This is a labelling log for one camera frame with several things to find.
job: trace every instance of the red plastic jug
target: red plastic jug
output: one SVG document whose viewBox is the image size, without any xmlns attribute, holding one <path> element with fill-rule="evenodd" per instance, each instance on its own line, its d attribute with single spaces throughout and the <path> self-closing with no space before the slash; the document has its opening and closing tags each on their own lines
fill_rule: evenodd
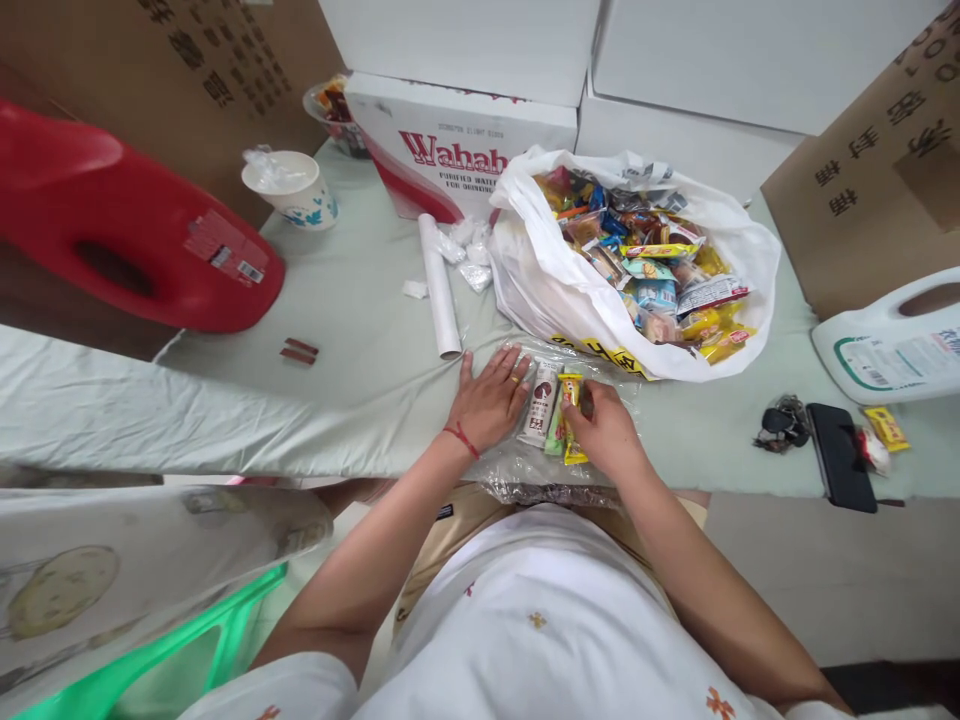
<svg viewBox="0 0 960 720">
<path fill-rule="evenodd" d="M 280 257 L 215 198 L 99 128 L 0 98 L 3 237 L 101 300 L 203 332 L 249 328 L 283 285 Z"/>
</svg>

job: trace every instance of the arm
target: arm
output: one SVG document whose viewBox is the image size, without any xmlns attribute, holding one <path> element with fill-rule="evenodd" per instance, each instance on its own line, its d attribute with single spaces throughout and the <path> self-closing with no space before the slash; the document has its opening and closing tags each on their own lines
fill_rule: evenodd
<svg viewBox="0 0 960 720">
<path fill-rule="evenodd" d="M 684 628 L 744 692 L 781 712 L 821 700 L 850 713 L 800 642 L 664 485 L 616 390 L 591 380 L 586 385 L 592 418 L 566 404 L 564 419 L 619 490 Z"/>
<path fill-rule="evenodd" d="M 460 389 L 446 427 L 457 424 L 478 452 L 496 445 L 516 425 L 530 366 L 514 368 L 520 346 L 501 348 L 480 377 L 463 356 Z M 377 630 L 430 532 L 447 494 L 473 463 L 458 438 L 441 432 L 397 484 L 361 520 L 317 570 L 280 618 L 251 668 L 298 652 L 326 652 L 342 660 L 359 684 Z"/>
</svg>

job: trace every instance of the bracelet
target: bracelet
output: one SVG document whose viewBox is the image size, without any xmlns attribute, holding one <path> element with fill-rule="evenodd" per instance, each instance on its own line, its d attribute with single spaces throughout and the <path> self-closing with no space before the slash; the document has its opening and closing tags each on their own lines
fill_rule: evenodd
<svg viewBox="0 0 960 720">
<path fill-rule="evenodd" d="M 473 443 L 471 443 L 469 440 L 467 440 L 467 436 L 466 436 L 466 434 L 463 432 L 463 428 L 460 427 L 460 423 L 459 423 L 459 422 L 457 422 L 457 429 L 456 429 L 456 430 L 454 430 L 453 428 L 444 428 L 443 431 L 450 433 L 450 434 L 453 435 L 455 438 L 458 438 L 458 439 L 460 440 L 460 442 L 462 442 L 464 445 L 467 446 L 467 450 L 470 451 L 470 454 L 473 455 L 474 458 L 476 458 L 477 460 L 480 459 L 480 453 L 477 452 L 477 449 L 473 446 Z"/>
</svg>

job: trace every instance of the green plastic object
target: green plastic object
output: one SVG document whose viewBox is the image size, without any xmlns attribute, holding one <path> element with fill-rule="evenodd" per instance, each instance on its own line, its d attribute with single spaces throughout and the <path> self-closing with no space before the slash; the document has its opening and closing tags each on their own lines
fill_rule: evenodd
<svg viewBox="0 0 960 720">
<path fill-rule="evenodd" d="M 15 717 L 15 720 L 105 720 L 127 689 L 147 671 L 176 655 L 207 631 L 220 628 L 213 662 L 203 686 L 206 694 L 242 674 L 237 657 L 250 613 L 287 574 L 284 563 L 246 587 L 149 645 L 137 648 L 106 667 L 78 680 L 53 697 Z"/>
</svg>

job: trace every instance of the hand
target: hand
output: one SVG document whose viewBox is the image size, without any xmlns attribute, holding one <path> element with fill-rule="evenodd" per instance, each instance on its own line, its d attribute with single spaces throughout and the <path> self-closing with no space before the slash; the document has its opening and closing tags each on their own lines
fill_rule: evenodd
<svg viewBox="0 0 960 720">
<path fill-rule="evenodd" d="M 564 401 L 563 420 L 590 462 L 616 484 L 635 475 L 649 460 L 617 391 L 595 380 L 583 385 L 593 400 L 593 417 L 587 419 L 575 405 Z"/>
<path fill-rule="evenodd" d="M 530 383 L 522 382 L 530 367 L 530 356 L 516 365 L 520 346 L 504 346 L 473 377 L 473 353 L 463 354 L 460 389 L 453 399 L 445 427 L 463 429 L 470 443 L 482 453 L 503 440 L 517 424 L 520 411 L 530 392 Z"/>
</svg>

